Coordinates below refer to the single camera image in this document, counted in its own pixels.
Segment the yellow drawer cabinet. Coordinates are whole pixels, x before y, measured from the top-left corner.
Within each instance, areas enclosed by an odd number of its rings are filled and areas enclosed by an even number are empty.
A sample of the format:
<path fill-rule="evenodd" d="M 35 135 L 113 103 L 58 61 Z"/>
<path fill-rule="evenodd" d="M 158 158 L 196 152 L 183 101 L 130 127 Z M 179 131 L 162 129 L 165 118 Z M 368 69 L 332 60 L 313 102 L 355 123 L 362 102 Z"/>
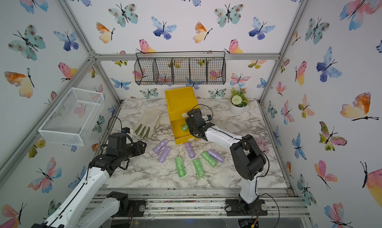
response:
<path fill-rule="evenodd" d="M 195 140 L 195 137 L 188 130 L 182 130 L 182 126 L 187 124 L 187 112 L 198 104 L 193 88 L 184 87 L 167 90 L 165 97 L 175 143 L 183 144 Z"/>

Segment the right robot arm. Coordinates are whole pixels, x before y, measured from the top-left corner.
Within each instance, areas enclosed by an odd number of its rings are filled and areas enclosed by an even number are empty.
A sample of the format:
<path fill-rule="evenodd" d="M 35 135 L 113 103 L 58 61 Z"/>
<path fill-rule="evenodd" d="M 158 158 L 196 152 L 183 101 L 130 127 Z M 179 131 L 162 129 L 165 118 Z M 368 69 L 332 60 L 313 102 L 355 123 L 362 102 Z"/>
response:
<path fill-rule="evenodd" d="M 230 151 L 234 167 L 241 176 L 239 201 L 246 206 L 258 203 L 258 178 L 268 163 L 255 139 L 247 134 L 238 136 L 211 123 L 212 115 L 203 116 L 199 108 L 187 112 L 186 123 L 191 135 L 213 142 Z"/>

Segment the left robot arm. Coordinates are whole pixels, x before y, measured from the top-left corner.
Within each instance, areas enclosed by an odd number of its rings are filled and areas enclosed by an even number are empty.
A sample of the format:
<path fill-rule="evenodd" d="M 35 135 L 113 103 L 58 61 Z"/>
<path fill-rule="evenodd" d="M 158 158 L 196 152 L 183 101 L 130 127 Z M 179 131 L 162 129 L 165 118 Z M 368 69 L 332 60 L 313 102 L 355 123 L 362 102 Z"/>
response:
<path fill-rule="evenodd" d="M 91 212 L 83 214 L 113 173 L 119 168 L 127 169 L 123 163 L 129 164 L 132 157 L 145 153 L 147 144 L 133 141 L 128 132 L 129 129 L 124 128 L 108 136 L 107 143 L 99 147 L 100 154 L 89 163 L 85 175 L 68 198 L 44 222 L 33 224 L 34 228 L 99 228 L 114 217 L 133 218 L 135 209 L 128 194 L 116 191 L 110 192 Z"/>

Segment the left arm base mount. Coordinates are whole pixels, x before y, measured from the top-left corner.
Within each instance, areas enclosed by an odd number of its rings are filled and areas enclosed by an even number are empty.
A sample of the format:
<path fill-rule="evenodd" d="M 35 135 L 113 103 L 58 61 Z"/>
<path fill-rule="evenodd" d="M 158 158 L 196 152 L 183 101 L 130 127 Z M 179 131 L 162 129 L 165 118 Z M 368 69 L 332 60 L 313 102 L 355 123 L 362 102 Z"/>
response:
<path fill-rule="evenodd" d="M 113 198 L 119 201 L 118 211 L 112 216 L 114 217 L 143 217 L 147 202 L 145 200 L 132 200 L 128 194 L 112 191 L 107 198 Z"/>

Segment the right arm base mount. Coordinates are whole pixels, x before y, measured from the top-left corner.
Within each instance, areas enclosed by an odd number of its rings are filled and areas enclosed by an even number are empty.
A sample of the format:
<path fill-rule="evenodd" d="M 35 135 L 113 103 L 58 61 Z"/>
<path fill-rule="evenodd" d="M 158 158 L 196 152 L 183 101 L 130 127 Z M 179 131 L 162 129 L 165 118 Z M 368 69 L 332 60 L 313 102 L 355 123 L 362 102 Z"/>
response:
<path fill-rule="evenodd" d="M 226 199 L 224 207 L 227 216 L 267 216 L 268 207 L 265 201 L 257 198 L 248 204 L 241 198 Z"/>

